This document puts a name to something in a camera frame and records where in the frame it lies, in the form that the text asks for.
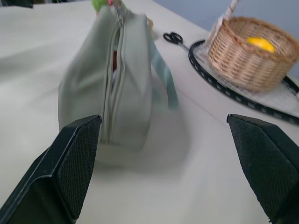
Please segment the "scissors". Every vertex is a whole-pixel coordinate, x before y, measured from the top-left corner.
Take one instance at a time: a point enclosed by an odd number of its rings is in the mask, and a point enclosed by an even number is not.
[[[170,34],[165,33],[163,34],[163,38],[169,43],[177,44],[178,46],[180,46],[181,48],[183,48],[185,51],[189,53],[189,48],[187,48],[183,44],[183,38],[179,34],[174,32],[171,32]]]

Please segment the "table surface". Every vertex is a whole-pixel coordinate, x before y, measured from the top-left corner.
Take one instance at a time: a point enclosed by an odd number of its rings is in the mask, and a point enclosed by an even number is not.
[[[125,0],[154,22],[156,45],[178,91],[177,112],[153,117],[138,160],[122,168],[95,164],[78,224],[267,224],[239,163],[226,117],[277,124],[299,144],[299,128],[223,96],[192,68],[185,44],[208,32],[151,0]],[[95,13],[90,2],[0,8],[0,205],[58,134],[57,87]]]

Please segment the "blue wall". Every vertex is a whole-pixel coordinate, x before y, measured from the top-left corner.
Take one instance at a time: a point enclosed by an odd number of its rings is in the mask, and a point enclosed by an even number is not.
[[[211,30],[231,0],[154,0],[200,27]],[[240,0],[235,15],[262,19],[299,40],[299,0]],[[299,79],[299,64],[290,72]]]

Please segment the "light blue strap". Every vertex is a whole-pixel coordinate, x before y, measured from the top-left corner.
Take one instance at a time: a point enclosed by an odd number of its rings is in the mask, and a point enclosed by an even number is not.
[[[156,73],[160,77],[161,81],[166,87],[168,96],[168,107],[170,109],[178,108],[178,96],[174,87],[171,72],[166,65],[165,61],[161,57],[154,41],[151,41],[151,65],[155,69]]]

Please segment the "wicker basket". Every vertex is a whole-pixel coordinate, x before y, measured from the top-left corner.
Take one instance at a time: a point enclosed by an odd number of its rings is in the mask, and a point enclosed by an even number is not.
[[[248,43],[268,40],[271,53]],[[212,68],[224,79],[248,90],[270,90],[279,84],[299,57],[299,45],[286,32],[253,18],[224,20],[208,54]]]

